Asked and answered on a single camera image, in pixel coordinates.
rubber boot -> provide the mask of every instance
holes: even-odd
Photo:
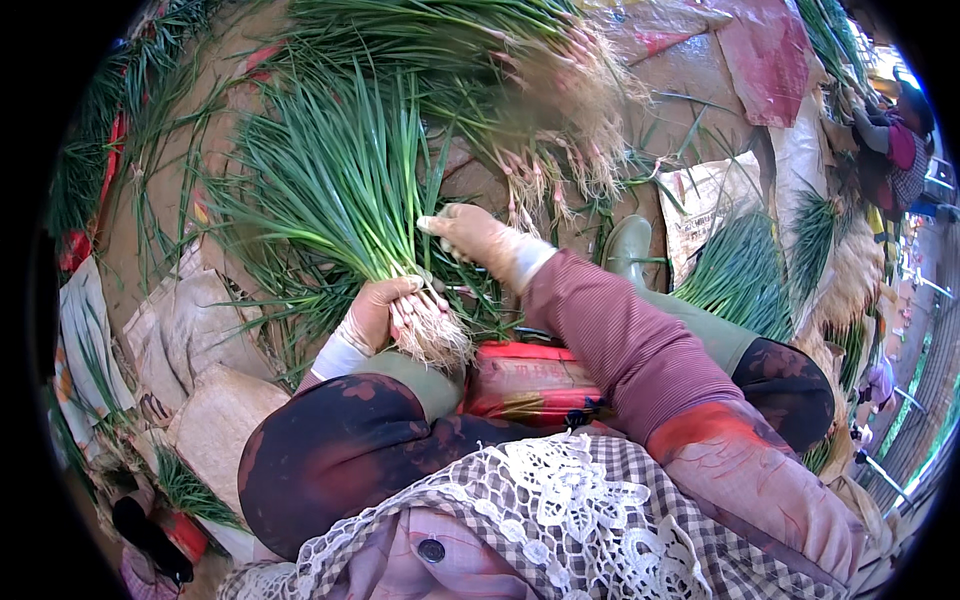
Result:
[[[407,386],[423,407],[424,420],[430,424],[451,414],[464,399],[462,371],[454,373],[451,379],[439,370],[414,362],[399,352],[380,352],[352,372],[387,375]]]
[[[704,349],[727,375],[732,376],[750,344],[760,337],[753,331],[712,315],[693,304],[647,289],[642,259],[650,251],[650,224],[639,215],[624,217],[604,245],[600,265],[634,284],[636,294],[663,312],[680,319],[704,343]]]

legging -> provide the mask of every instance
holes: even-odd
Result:
[[[826,436],[833,421],[833,390],[803,352],[757,338],[732,380],[794,451],[806,452]]]

red bag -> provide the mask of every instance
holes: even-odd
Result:
[[[534,427],[577,427],[612,414],[570,350],[485,342],[476,353],[461,412]]]

plastic sack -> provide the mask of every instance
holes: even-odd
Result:
[[[804,98],[812,58],[793,0],[708,0],[733,15],[717,33],[733,76],[733,89],[751,125],[793,127]]]
[[[660,194],[666,223],[666,249],[673,264],[673,285],[679,287],[696,264],[690,260],[731,212],[763,206],[760,197],[760,164],[753,151],[736,160],[704,162],[657,175],[660,184],[680,201],[681,214]]]
[[[480,345],[460,412],[532,427],[576,427],[612,414],[570,350],[518,342]]]
[[[684,0],[586,0],[581,5],[630,65],[690,37],[720,29],[733,19],[726,12]]]

purple clothing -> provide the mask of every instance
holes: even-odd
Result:
[[[870,400],[879,404],[894,392],[895,382],[893,365],[884,356],[879,363],[867,370],[867,384],[862,386],[860,391],[870,389]]]

